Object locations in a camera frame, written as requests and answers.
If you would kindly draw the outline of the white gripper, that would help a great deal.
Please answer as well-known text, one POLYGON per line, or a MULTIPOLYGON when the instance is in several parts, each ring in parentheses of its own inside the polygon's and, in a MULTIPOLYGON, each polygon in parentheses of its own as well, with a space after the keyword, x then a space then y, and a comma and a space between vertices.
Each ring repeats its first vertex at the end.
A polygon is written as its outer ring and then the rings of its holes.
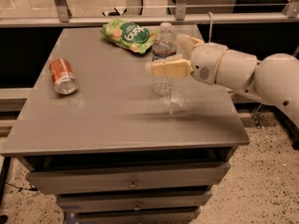
POLYGON ((214 84, 220 60, 228 48, 185 34, 178 34, 177 42, 187 55, 191 55, 191 61, 174 55, 146 63, 146 72, 156 77, 187 77, 192 74, 196 81, 214 84))

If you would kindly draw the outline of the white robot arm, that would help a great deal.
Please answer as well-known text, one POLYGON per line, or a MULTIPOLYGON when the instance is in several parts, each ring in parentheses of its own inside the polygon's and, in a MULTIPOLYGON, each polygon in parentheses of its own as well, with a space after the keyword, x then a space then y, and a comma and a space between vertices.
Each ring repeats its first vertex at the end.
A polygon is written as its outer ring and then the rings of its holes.
POLYGON ((192 76, 196 81, 218 84, 264 105, 273 105, 299 126, 299 60, 277 53, 258 60, 256 56, 217 43, 180 34, 180 54, 146 64, 156 77, 192 76))

